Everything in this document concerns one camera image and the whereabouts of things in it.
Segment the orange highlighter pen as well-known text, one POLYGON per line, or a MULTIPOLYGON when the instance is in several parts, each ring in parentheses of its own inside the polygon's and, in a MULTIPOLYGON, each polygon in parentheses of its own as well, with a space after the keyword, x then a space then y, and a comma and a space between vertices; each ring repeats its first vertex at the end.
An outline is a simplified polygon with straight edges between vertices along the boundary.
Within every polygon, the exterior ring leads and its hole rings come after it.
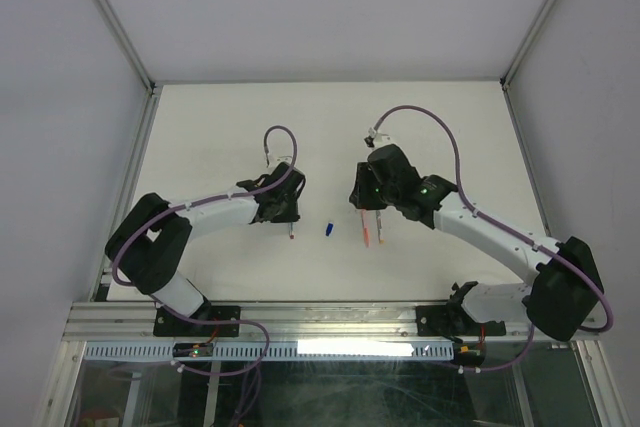
POLYGON ((368 227, 368 221, 367 221, 367 211, 364 209, 360 210, 360 219, 361 219, 361 226, 362 226, 362 233, 363 233, 363 242, 366 248, 370 247, 370 231, 369 231, 369 227, 368 227))

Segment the white marker yellow end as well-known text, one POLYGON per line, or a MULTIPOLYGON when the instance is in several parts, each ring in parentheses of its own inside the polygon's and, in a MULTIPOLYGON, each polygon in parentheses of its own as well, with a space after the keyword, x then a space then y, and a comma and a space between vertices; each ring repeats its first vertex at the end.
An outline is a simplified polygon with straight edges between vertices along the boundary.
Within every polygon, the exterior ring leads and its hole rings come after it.
POLYGON ((381 211, 377 210, 375 212, 375 219, 376 219, 376 229, 377 229, 378 243, 380 245, 382 245, 382 244, 384 244, 384 235, 383 235, 383 223, 382 223, 382 213, 381 213, 381 211))

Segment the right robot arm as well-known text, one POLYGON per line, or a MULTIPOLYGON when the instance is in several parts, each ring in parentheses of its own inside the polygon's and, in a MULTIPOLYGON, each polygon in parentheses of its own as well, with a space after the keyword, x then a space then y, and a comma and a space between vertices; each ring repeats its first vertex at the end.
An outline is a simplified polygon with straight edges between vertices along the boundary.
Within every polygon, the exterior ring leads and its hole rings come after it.
POLYGON ((422 176, 395 144, 373 150, 356 167, 350 203, 365 211, 395 208, 402 216, 452 235, 507 267, 518 282, 453 285, 435 329, 469 334, 481 324, 529 322, 561 342, 586 330, 603 285, 591 249, 572 236, 559 241, 519 230, 471 209, 456 184, 422 176))

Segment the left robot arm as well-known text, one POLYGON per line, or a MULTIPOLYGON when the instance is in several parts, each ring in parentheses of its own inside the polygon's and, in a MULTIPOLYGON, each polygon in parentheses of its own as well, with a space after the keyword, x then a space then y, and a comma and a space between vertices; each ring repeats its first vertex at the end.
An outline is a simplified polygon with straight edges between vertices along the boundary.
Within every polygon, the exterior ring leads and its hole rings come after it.
POLYGON ((143 195, 105 246, 105 255, 140 293, 153 298, 188 335, 206 330, 211 303, 178 271, 189 242, 230 227, 299 219, 305 175, 287 162, 208 199, 172 204, 143 195))

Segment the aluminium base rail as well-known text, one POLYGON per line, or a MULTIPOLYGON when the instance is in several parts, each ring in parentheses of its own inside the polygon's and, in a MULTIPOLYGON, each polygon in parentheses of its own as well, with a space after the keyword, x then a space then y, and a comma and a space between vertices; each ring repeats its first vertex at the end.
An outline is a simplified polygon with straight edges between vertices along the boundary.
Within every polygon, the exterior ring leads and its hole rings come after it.
MULTIPOLYGON (((426 341, 426 318, 416 309, 427 301, 389 302, 220 302, 239 319, 238 341, 260 342, 261 324, 275 342, 316 338, 355 338, 380 341, 426 341)), ((160 341, 187 342, 206 339, 215 331, 206 326, 202 336, 194 324, 181 322, 152 302, 113 301, 76 302, 72 305, 63 331, 64 341, 160 341)))

